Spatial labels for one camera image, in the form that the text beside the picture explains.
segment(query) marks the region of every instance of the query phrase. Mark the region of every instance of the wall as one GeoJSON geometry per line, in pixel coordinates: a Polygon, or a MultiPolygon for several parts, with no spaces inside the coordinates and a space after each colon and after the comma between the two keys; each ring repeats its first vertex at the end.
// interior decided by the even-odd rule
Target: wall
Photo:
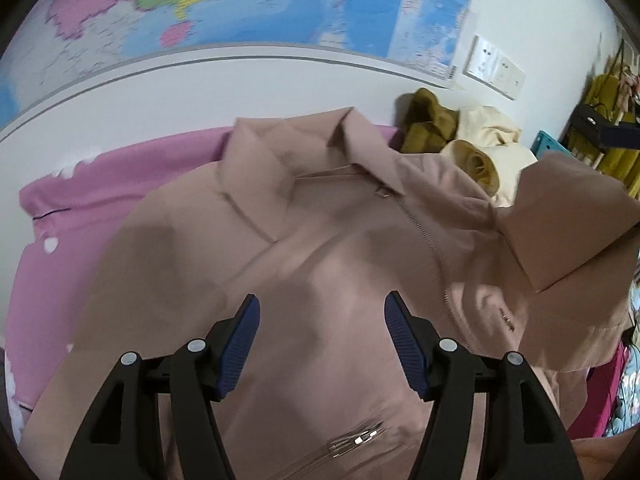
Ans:
{"type": "MultiPolygon", "coordinates": [[[[500,108],[524,128],[524,144],[540,129],[559,135],[588,77],[603,69],[617,43],[612,12],[602,0],[473,0],[466,41],[456,54],[460,65],[476,33],[527,73],[520,99],[512,102],[466,76],[452,90],[435,91],[451,108],[500,108]]],[[[0,237],[0,321],[22,248],[33,240],[18,190],[70,158],[231,124],[238,116],[355,105],[373,122],[392,124],[398,96],[423,85],[409,73],[384,72],[383,64],[374,72],[308,59],[211,59],[206,51],[183,52],[114,69],[64,89],[0,132],[0,139],[9,135],[0,142],[1,223],[12,234],[0,237]],[[167,64],[173,65],[158,70],[167,64]]]]}

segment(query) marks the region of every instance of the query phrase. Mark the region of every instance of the metal zipper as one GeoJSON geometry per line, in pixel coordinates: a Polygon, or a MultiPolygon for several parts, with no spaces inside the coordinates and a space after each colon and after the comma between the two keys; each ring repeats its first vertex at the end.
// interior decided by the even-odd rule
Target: metal zipper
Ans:
{"type": "Polygon", "coordinates": [[[398,207],[402,210],[402,212],[407,216],[407,218],[411,221],[411,223],[413,225],[415,225],[418,229],[418,231],[420,231],[420,235],[422,236],[422,239],[427,242],[427,246],[429,247],[429,250],[431,251],[431,256],[433,256],[434,261],[436,262],[436,267],[438,268],[438,274],[440,275],[440,281],[441,281],[441,286],[442,286],[442,294],[444,297],[444,303],[445,306],[447,307],[447,310],[449,311],[449,316],[450,318],[453,320],[453,324],[455,325],[456,329],[458,330],[458,334],[460,334],[460,339],[462,340],[462,344],[465,346],[465,348],[471,352],[474,352],[474,348],[471,345],[471,343],[469,342],[469,340],[466,338],[465,333],[462,331],[462,327],[460,326],[460,323],[458,322],[458,318],[456,317],[456,314],[453,311],[453,308],[451,306],[451,300],[449,297],[449,289],[447,288],[447,282],[444,278],[444,264],[442,263],[442,258],[440,257],[440,251],[438,250],[438,247],[436,245],[436,243],[433,241],[433,237],[431,237],[431,233],[429,231],[427,231],[427,229],[425,228],[425,226],[422,224],[422,222],[420,222],[420,220],[418,219],[418,217],[416,215],[414,215],[411,210],[406,206],[406,204],[394,193],[390,192],[389,190],[386,190],[384,192],[381,192],[381,190],[379,189],[376,194],[378,196],[392,196],[394,199],[394,202],[396,202],[396,204],[398,204],[398,207]]]}
{"type": "Polygon", "coordinates": [[[271,476],[268,480],[298,480],[329,461],[364,446],[384,433],[382,422],[368,422],[308,455],[286,470],[271,476]]]}

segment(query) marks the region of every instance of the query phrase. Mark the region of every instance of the jacket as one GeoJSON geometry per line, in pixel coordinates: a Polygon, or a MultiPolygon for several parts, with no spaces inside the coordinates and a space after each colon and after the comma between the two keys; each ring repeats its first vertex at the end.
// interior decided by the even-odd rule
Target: jacket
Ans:
{"type": "MultiPolygon", "coordinates": [[[[20,449],[42,480],[57,478],[121,354],[170,354],[249,292],[260,328],[237,389],[214,407],[239,480],[295,478],[367,424],[384,431],[305,478],[408,477],[430,405],[386,329],[391,290],[473,352],[522,352],[569,424],[582,370],[607,362],[629,326],[639,220],[622,184],[563,154],[526,168],[514,205],[494,208],[448,160],[395,152],[356,110],[240,119],[222,161],[150,193],[114,236],[20,449]]],[[[167,403],[161,416],[166,427],[167,403]]]]}

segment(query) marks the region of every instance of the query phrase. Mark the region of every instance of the world map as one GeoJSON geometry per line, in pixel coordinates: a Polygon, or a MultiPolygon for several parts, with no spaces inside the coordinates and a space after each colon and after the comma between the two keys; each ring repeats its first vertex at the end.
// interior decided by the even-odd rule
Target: world map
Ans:
{"type": "Polygon", "coordinates": [[[39,0],[0,59],[0,128],[118,63],[216,43],[330,47],[445,80],[470,0],[39,0]]]}

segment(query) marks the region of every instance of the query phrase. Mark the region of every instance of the pink cloth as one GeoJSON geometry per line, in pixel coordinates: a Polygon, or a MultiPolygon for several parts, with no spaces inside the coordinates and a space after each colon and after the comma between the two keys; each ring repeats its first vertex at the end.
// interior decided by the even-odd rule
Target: pink cloth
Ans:
{"type": "Polygon", "coordinates": [[[613,359],[594,369],[587,381],[587,404],[568,431],[571,440],[604,434],[614,409],[625,361],[625,349],[620,343],[613,359]]]}
{"type": "MultiPolygon", "coordinates": [[[[46,216],[33,221],[36,241],[20,258],[6,318],[16,402],[32,408],[68,353],[97,265],[122,221],[148,192],[220,160],[230,131],[142,142],[79,164],[71,179],[46,176],[20,191],[20,205],[32,218],[46,216]],[[44,241],[51,237],[58,244],[47,254],[44,241]]],[[[390,140],[396,129],[380,131],[390,140]]]]}

